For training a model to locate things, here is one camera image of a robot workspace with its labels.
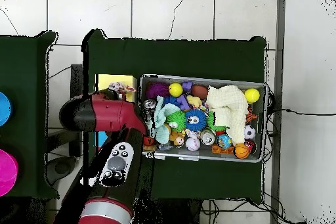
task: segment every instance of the blue bowl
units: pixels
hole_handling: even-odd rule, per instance
[[[0,92],[0,127],[3,126],[12,114],[12,104],[2,92]]]

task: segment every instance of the baseball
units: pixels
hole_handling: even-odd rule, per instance
[[[190,137],[186,141],[186,148],[192,152],[198,150],[201,146],[200,140],[197,138]]]

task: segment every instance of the green spiky ball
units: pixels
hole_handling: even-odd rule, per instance
[[[226,127],[225,126],[216,126],[215,124],[215,116],[213,111],[209,112],[209,116],[207,117],[207,125],[210,127],[210,129],[212,129],[213,131],[222,131],[225,130]]]
[[[182,130],[186,129],[186,114],[181,110],[176,111],[171,115],[167,116],[166,122],[167,123],[176,122],[177,128],[172,128],[172,130],[176,132],[181,132]]]

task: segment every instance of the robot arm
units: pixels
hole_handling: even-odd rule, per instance
[[[137,105],[116,98],[112,91],[103,90],[87,99],[71,99],[61,109],[60,121],[65,128],[111,131],[112,136],[89,166],[88,177],[94,179],[94,185],[84,188],[78,181],[65,197],[53,224],[64,222],[69,211],[62,209],[74,208],[74,201],[81,210],[76,224],[130,223],[146,126]],[[78,195],[83,197],[82,201],[78,200]]]

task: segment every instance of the purple toy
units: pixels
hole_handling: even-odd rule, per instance
[[[192,91],[192,82],[183,82],[182,88],[185,93],[190,93]]]
[[[177,102],[181,104],[180,108],[181,110],[188,110],[190,109],[188,101],[186,100],[185,95],[181,95],[177,98]]]
[[[158,95],[161,97],[169,96],[169,85],[164,83],[149,83],[146,91],[147,99],[156,99]]]

